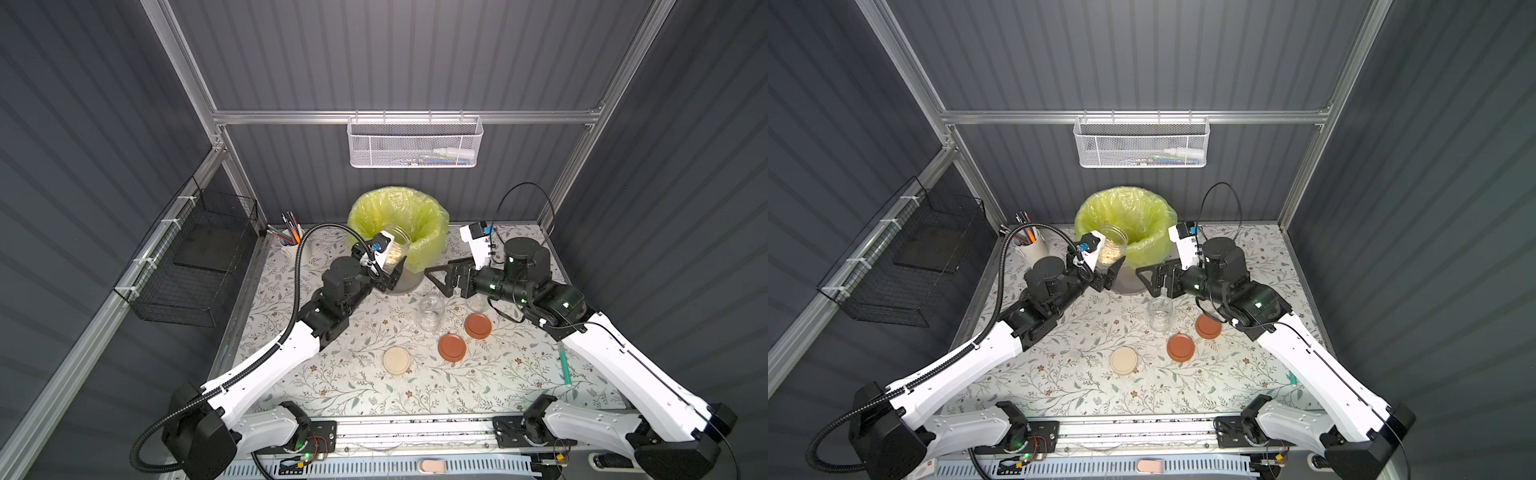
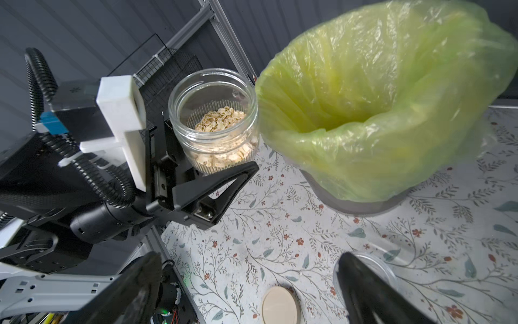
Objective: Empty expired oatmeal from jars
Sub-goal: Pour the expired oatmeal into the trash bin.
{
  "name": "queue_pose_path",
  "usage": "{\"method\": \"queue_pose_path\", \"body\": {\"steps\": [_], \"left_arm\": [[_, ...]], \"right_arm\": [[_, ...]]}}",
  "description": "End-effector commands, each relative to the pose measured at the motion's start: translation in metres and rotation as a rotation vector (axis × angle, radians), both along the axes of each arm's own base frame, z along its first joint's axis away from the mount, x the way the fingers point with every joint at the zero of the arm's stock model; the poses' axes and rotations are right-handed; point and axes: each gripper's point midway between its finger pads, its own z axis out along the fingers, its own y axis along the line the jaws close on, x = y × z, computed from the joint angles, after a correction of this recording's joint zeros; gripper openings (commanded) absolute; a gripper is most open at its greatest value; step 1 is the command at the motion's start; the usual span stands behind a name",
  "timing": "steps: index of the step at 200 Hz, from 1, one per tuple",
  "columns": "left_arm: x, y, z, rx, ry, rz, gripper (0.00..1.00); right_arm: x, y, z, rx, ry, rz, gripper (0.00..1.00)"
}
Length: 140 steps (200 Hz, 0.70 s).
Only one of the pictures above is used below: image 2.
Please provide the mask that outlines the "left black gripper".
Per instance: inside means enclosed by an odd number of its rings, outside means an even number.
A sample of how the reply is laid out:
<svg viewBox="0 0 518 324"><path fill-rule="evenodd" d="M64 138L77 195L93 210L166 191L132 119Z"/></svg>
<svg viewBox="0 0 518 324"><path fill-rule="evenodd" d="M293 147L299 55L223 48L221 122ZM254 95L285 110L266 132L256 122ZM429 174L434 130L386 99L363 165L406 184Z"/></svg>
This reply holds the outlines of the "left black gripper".
<svg viewBox="0 0 518 324"><path fill-rule="evenodd" d="M169 122L146 135L145 192L116 208L92 190L72 190L76 171L57 164L37 135L1 153L1 226L24 224L1 249L1 262L52 274L87 260L93 246L126 241L148 224L174 222L207 230L218 224L241 189L258 172L254 161L201 175L186 158Z"/></svg>

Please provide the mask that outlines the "grey bin with green bag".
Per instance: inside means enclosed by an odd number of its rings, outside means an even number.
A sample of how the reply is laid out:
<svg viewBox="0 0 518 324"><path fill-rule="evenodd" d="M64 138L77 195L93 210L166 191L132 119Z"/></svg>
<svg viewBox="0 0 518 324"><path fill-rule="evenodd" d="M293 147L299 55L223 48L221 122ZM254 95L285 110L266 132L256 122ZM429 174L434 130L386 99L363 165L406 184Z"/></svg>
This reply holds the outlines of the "grey bin with green bag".
<svg viewBox="0 0 518 324"><path fill-rule="evenodd" d="M256 81L265 143L345 213L381 213L495 142L517 39L469 1L386 1L292 40Z"/></svg>

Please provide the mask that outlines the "oatmeal jar with beige lid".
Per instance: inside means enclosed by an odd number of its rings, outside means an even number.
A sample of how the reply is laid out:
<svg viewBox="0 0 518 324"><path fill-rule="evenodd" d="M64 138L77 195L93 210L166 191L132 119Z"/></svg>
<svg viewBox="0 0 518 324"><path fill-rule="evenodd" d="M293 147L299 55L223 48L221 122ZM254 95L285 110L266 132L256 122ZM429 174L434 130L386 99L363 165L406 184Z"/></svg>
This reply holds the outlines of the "oatmeal jar with beige lid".
<svg viewBox="0 0 518 324"><path fill-rule="evenodd" d="M238 72L194 72L172 90L169 120L190 163L214 174L254 159L259 147L258 103Z"/></svg>

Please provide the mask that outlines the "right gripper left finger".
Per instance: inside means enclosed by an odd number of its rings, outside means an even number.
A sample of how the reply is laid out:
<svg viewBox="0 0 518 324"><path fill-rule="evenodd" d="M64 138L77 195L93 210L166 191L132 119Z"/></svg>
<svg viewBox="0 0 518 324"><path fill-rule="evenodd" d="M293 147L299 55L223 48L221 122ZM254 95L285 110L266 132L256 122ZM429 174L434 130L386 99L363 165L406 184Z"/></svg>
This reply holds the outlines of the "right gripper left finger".
<svg viewBox="0 0 518 324"><path fill-rule="evenodd" d="M150 323L162 276L157 252L140 257L113 283L65 323Z"/></svg>

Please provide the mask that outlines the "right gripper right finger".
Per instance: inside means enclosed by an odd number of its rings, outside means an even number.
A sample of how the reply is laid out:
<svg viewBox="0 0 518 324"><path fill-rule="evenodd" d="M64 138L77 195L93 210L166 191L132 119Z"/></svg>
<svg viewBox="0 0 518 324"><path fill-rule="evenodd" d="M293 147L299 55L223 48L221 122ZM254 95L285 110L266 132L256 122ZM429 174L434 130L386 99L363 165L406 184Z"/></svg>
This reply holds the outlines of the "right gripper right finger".
<svg viewBox="0 0 518 324"><path fill-rule="evenodd" d="M432 323L350 252L336 263L335 280L350 323Z"/></svg>

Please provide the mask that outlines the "beige jar lid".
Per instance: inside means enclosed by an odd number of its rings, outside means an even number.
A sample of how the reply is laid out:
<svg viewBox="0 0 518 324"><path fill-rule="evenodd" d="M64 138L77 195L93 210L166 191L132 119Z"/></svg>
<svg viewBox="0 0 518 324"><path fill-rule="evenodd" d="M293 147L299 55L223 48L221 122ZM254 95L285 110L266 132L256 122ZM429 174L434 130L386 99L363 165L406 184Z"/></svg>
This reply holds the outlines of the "beige jar lid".
<svg viewBox="0 0 518 324"><path fill-rule="evenodd" d="M264 295L261 317L264 324L298 324L299 302L287 288L274 286Z"/></svg>

